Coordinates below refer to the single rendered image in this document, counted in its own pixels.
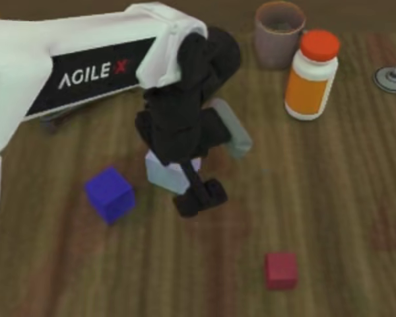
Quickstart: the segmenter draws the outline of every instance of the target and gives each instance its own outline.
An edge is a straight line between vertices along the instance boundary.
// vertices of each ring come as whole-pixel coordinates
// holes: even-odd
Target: cup rim
[[[278,32],[276,30],[273,30],[271,28],[267,28],[262,22],[261,19],[259,18],[261,12],[263,9],[266,9],[267,7],[273,7],[275,5],[286,5],[287,7],[292,7],[293,9],[296,10],[296,12],[303,18],[302,19],[302,23],[299,25],[298,28],[294,28],[293,30],[289,31],[289,32]],[[258,7],[258,9],[255,12],[255,21],[264,29],[264,31],[271,33],[271,34],[276,34],[276,35],[290,35],[290,34],[294,34],[297,33],[299,31],[301,31],[304,27],[305,27],[305,23],[306,23],[306,15],[303,12],[303,10],[301,8],[299,8],[299,6],[295,5],[294,3],[288,2],[288,1],[269,1],[266,3],[263,3],[262,5],[260,5]]]

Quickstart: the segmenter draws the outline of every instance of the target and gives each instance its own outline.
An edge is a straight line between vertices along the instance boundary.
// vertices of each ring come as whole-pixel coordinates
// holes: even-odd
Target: red block
[[[293,289],[298,282],[298,265],[293,253],[268,253],[265,256],[268,289]]]

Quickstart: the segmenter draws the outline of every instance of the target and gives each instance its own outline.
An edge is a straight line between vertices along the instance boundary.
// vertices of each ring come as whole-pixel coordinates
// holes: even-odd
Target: cup
[[[271,1],[255,14],[254,44],[257,58],[267,69],[290,67],[306,23],[304,12],[286,1]]]

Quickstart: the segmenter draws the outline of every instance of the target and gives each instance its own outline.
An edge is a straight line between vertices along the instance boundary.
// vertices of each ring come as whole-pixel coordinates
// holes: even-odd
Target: bottle
[[[339,39],[325,30],[306,32],[295,53],[284,105],[298,120],[314,120],[323,113],[339,62]]]

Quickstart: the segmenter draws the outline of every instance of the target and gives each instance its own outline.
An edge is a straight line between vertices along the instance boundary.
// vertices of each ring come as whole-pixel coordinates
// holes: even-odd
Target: blue cube
[[[130,183],[110,167],[85,184],[91,205],[109,225],[135,206],[135,194]]]

